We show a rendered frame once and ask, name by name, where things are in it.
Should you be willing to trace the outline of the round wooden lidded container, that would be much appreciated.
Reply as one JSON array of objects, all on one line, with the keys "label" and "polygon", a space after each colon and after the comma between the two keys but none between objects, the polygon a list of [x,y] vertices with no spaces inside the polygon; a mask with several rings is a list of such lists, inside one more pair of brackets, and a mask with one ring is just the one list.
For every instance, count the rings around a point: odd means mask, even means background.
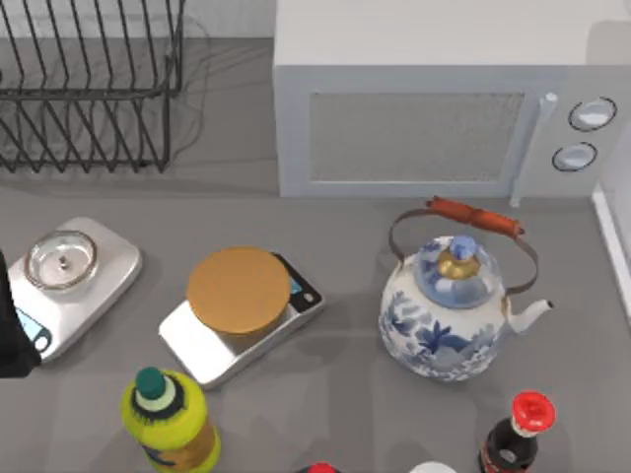
[{"label": "round wooden lidded container", "polygon": [[289,272],[271,252],[233,246],[209,254],[190,273],[186,298],[215,332],[260,339],[283,321],[291,295]]}]

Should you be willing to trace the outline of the blue and white teapot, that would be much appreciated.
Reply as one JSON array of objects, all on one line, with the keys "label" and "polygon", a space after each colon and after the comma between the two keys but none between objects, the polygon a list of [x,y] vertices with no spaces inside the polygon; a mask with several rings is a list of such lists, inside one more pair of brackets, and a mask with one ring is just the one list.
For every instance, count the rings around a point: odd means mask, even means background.
[{"label": "blue and white teapot", "polygon": [[388,353],[411,371],[457,382],[486,371],[502,343],[552,309],[549,300],[520,313],[511,298],[535,283],[508,287],[496,258],[469,235],[437,236],[407,255],[388,240],[397,265],[382,293],[379,330]]}]

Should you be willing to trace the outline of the silver scale with black panel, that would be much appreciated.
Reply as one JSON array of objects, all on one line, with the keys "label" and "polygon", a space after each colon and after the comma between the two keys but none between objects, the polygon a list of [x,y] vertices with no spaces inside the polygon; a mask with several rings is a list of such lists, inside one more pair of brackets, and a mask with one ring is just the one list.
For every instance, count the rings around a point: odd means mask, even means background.
[{"label": "silver scale with black panel", "polygon": [[294,335],[325,307],[320,291],[283,255],[291,283],[288,305],[279,322],[263,335],[222,334],[194,315],[187,301],[159,325],[158,333],[171,352],[204,390],[214,388]]}]

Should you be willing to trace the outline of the pale grey microwave oven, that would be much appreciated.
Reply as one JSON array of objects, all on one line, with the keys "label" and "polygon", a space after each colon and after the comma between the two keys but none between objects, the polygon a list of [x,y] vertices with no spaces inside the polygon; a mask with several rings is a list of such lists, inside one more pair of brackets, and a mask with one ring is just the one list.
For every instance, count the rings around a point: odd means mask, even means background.
[{"label": "pale grey microwave oven", "polygon": [[[278,0],[273,88],[284,196],[510,199],[553,92],[524,198],[583,197],[631,124],[631,0]],[[613,120],[573,129],[599,97]]]}]

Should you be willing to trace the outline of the silver kitchen scale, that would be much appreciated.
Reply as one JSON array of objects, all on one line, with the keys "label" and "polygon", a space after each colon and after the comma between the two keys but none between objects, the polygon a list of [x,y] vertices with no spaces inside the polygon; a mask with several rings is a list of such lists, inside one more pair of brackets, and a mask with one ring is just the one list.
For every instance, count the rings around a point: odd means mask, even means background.
[{"label": "silver kitchen scale", "polygon": [[9,280],[17,315],[44,364],[83,336],[131,287],[142,266],[136,245],[95,220],[73,218],[56,230],[90,236],[98,248],[98,266],[89,280],[75,288],[45,292],[34,287],[23,271],[25,256],[36,241],[11,265]]}]

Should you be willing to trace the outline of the yellow-green bottle with green cap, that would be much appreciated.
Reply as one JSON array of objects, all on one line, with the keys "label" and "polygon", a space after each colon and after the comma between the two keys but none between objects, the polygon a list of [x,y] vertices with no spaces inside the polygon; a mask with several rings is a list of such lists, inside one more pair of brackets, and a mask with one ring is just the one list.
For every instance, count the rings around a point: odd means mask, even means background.
[{"label": "yellow-green bottle with green cap", "polygon": [[210,473],[221,454],[204,392],[185,374],[147,367],[119,404],[125,430],[157,473]]}]

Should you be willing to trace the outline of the clear glass bowl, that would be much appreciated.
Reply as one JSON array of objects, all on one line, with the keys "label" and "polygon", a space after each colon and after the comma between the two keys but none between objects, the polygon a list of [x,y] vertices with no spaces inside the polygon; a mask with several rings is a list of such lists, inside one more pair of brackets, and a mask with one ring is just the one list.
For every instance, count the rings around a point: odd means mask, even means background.
[{"label": "clear glass bowl", "polygon": [[45,292],[63,292],[89,280],[98,266],[94,240],[77,230],[56,230],[41,237],[27,252],[26,279]]}]

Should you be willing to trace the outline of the microwave knob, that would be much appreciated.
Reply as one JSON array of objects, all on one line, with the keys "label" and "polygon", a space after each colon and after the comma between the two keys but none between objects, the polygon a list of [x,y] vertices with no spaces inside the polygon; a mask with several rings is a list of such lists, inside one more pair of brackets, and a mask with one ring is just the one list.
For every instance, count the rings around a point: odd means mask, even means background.
[{"label": "microwave knob", "polygon": [[561,172],[577,172],[588,168],[597,158],[596,147],[587,142],[559,148],[552,156],[551,163]]},{"label": "microwave knob", "polygon": [[609,124],[617,113],[616,103],[606,97],[577,103],[568,115],[569,125],[580,132],[597,131]]}]

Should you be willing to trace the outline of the dark bottle with red cap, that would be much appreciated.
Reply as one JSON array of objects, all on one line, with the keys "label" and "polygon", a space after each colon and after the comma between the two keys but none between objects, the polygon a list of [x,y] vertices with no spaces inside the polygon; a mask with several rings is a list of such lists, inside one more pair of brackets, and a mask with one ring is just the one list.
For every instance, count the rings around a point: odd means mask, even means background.
[{"label": "dark bottle with red cap", "polygon": [[518,393],[510,416],[494,426],[479,449],[480,473],[528,473],[538,453],[536,436],[550,429],[555,420],[555,407],[544,394],[535,390]]}]

